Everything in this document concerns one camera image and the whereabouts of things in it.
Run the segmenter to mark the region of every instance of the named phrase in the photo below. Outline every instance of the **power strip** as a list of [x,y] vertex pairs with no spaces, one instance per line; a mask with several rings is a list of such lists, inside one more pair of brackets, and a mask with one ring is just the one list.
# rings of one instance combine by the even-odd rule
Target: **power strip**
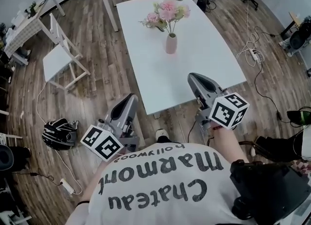
[[260,58],[258,56],[256,56],[255,50],[250,49],[249,52],[251,52],[251,55],[252,55],[255,62],[260,60]]
[[71,185],[65,179],[62,178],[60,182],[70,194],[74,193],[74,188],[71,187]]

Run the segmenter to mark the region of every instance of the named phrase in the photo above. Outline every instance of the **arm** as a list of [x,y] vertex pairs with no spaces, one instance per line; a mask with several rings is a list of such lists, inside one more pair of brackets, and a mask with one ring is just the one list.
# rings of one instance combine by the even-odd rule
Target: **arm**
[[89,201],[91,199],[91,196],[96,186],[98,185],[99,180],[102,177],[102,172],[107,167],[108,164],[110,164],[110,162],[104,162],[104,161],[101,162],[91,182],[88,184],[87,188],[85,189],[83,196],[80,198],[80,202]]
[[91,182],[85,189],[83,196],[80,198],[80,202],[74,212],[70,215],[65,225],[85,225],[86,219],[88,216],[88,202],[91,199],[91,196],[98,185],[99,180],[102,177],[103,170],[119,155],[116,155],[109,162],[102,161],[99,167],[96,170]]
[[[211,127],[218,127],[215,122],[211,122]],[[248,163],[248,159],[242,151],[237,138],[232,130],[224,127],[214,130],[215,149],[231,164],[232,162],[243,159]]]

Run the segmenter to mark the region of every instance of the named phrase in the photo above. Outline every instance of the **white t-shirt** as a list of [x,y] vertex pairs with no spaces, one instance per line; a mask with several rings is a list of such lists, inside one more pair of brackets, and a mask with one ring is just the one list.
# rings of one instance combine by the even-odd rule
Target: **white t-shirt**
[[111,162],[66,224],[255,224],[232,214],[239,193],[229,177],[230,164],[210,147],[157,143]]

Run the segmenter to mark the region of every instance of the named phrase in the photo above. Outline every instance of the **shoe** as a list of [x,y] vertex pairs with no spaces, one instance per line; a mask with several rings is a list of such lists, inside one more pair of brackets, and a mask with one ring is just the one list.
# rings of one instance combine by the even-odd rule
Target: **shoe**
[[30,156],[31,156],[31,149],[30,149],[30,148],[28,148],[28,147],[24,147],[24,148],[28,149],[29,154],[30,154]]
[[167,133],[167,131],[165,130],[165,129],[159,129],[159,130],[157,130],[156,132],[155,132],[156,134],[155,134],[155,140],[157,141],[158,139],[159,139],[159,137],[161,137],[161,136],[165,136],[165,137],[167,137],[167,138],[170,138],[169,137],[169,134]]

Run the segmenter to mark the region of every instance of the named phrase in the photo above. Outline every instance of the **checkered tablecloth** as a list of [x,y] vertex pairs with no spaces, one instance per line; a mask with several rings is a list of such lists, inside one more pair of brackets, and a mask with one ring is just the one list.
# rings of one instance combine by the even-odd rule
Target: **checkered tablecloth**
[[6,44],[4,52],[10,58],[12,54],[21,47],[29,38],[41,31],[41,21],[34,16],[23,23],[16,29],[13,38]]

